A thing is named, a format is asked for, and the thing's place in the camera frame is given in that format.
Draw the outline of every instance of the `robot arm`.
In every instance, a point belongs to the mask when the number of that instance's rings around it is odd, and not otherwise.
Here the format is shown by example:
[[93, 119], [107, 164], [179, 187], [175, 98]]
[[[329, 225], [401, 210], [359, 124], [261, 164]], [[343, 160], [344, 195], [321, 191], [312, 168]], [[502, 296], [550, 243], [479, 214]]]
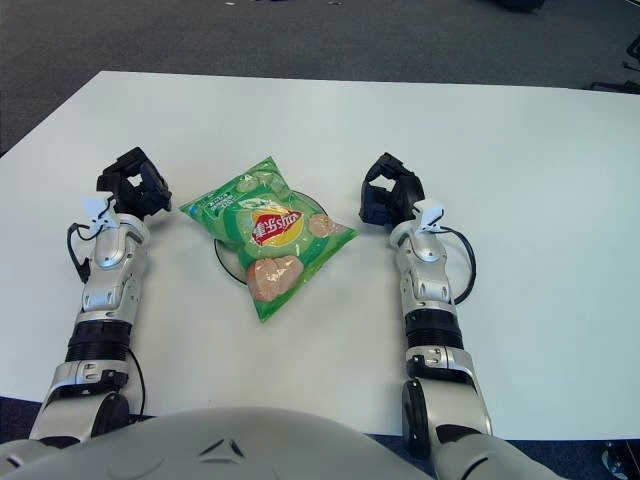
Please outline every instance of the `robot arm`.
[[[134, 186], [128, 178], [137, 174], [142, 182]], [[65, 362], [55, 370], [30, 434], [50, 445], [84, 442], [129, 423], [129, 404], [119, 392], [129, 378], [127, 352], [147, 264], [143, 219], [171, 208], [171, 192], [139, 148], [105, 169], [98, 190], [84, 202], [90, 223], [82, 228], [89, 237], [80, 236], [78, 224], [68, 232], [85, 286]], [[82, 264], [71, 247], [75, 231], [83, 240], [95, 238]]]
[[[388, 192], [371, 185], [377, 176], [395, 180]], [[441, 227], [444, 208], [425, 199], [420, 180], [385, 153], [362, 186], [360, 217], [391, 225], [411, 378], [402, 392], [403, 436], [410, 454], [433, 459], [440, 479], [558, 478], [508, 443], [492, 436], [471, 355], [464, 350], [456, 302], [475, 281], [475, 257], [464, 235]], [[453, 299], [445, 271], [447, 252], [438, 234], [454, 232], [472, 260], [465, 292]]]

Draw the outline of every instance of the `snack bag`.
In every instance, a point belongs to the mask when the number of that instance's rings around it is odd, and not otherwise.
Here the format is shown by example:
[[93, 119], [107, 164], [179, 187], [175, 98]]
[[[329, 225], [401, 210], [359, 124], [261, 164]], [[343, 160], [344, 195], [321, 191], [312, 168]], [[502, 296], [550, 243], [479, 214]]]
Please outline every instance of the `snack bag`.
[[237, 252], [262, 322], [358, 234], [293, 192], [271, 157], [180, 210]]

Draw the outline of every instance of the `wire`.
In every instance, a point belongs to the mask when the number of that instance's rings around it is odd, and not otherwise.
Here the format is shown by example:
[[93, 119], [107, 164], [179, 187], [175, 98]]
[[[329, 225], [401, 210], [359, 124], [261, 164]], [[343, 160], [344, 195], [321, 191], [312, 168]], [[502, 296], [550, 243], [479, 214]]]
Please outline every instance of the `wire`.
[[74, 225], [76, 225], [76, 234], [78, 235], [78, 238], [80, 240], [84, 240], [85, 242], [88, 242], [89, 240], [93, 240], [94, 238], [96, 238], [98, 235], [100, 235], [100, 232], [102, 232], [102, 229], [104, 228], [104, 225], [100, 225], [100, 228], [98, 229], [98, 231], [96, 233], [94, 233], [93, 235], [91, 235], [90, 237], [83, 237], [82, 235], [80, 235], [80, 229], [84, 228], [85, 230], [89, 230], [89, 227], [87, 225], [79, 225], [77, 223], [74, 223]]
[[[104, 210], [102, 210], [100, 213], [98, 213], [98, 219], [102, 218], [102, 216], [105, 213], [107, 213], [107, 210], [109, 210], [109, 208], [111, 207], [111, 201], [114, 198], [115, 197], [113, 195], [111, 195], [109, 198], [107, 198], [107, 206], [105, 207]], [[81, 223], [72, 223], [69, 226], [69, 228], [67, 229], [67, 250], [69, 251], [69, 256], [71, 257], [71, 261], [73, 262], [73, 266], [76, 267], [76, 271], [78, 272], [78, 275], [80, 276], [80, 280], [82, 280], [82, 283], [87, 283], [87, 281], [89, 280], [89, 275], [91, 274], [90, 267], [89, 267], [89, 262], [88, 262], [88, 260], [86, 258], [84, 260], [84, 263], [80, 263], [78, 261], [78, 257], [76, 256], [76, 252], [73, 250], [73, 245], [71, 244], [71, 238], [73, 237], [73, 233], [75, 232], [76, 235], [78, 235], [78, 238], [80, 240], [88, 242], [89, 240], [93, 240], [98, 235], [100, 235], [100, 233], [104, 229], [104, 225], [100, 225], [100, 228], [98, 228], [98, 231], [96, 233], [94, 233], [93, 235], [91, 235], [90, 237], [83, 237], [80, 234], [80, 229], [90, 230], [88, 225], [83, 225]]]
[[473, 285], [476, 283], [476, 255], [473, 252], [473, 247], [471, 246], [471, 243], [469, 242], [469, 240], [467, 240], [467, 237], [465, 237], [462, 233], [449, 227], [440, 227], [440, 229], [443, 231], [435, 232], [435, 233], [453, 233], [456, 237], [460, 239], [460, 241], [464, 245], [464, 248], [467, 250], [467, 255], [469, 256], [469, 263], [471, 263], [471, 275], [469, 276], [467, 287], [453, 301], [454, 304], [459, 305], [462, 302], [464, 302], [464, 300], [469, 296], [469, 294], [471, 294], [471, 290], [473, 290]]
[[144, 420], [144, 404], [147, 401], [147, 387], [145, 387], [144, 385], [144, 376], [142, 375], [142, 368], [140, 368], [140, 362], [138, 362], [138, 359], [136, 358], [136, 356], [133, 353], [133, 350], [131, 350], [130, 347], [127, 347], [127, 351], [129, 352], [129, 355], [131, 355], [131, 358], [133, 358], [133, 361], [136, 364], [136, 368], [138, 369], [138, 376], [140, 377], [140, 386], [142, 387], [142, 403], [140, 404], [140, 413], [138, 413], [138, 419], [136, 420], [136, 422], [141, 422], [142, 420]]

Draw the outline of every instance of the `lay's chips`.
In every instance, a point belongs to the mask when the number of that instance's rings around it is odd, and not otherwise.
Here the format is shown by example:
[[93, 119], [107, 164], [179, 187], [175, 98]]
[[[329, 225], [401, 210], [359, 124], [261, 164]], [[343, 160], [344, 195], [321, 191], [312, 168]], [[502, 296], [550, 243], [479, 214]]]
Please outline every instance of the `lay's chips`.
[[271, 157], [180, 210], [237, 252], [262, 322], [358, 234], [292, 191]]

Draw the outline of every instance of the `white table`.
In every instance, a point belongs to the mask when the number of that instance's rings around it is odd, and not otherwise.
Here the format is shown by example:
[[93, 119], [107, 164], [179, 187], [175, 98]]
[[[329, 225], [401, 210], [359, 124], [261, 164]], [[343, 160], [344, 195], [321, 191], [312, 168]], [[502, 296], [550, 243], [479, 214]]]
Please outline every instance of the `white table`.
[[459, 317], [495, 432], [638, 437], [639, 122], [640, 98], [583, 91], [100, 73], [0, 160], [0, 394], [41, 400], [64, 359], [82, 288], [66, 227], [105, 166], [141, 146], [178, 206], [273, 155], [362, 234], [261, 325], [204, 229], [177, 209], [148, 221], [147, 412], [263, 405], [399, 433], [398, 276], [357, 216], [389, 151], [475, 247]]

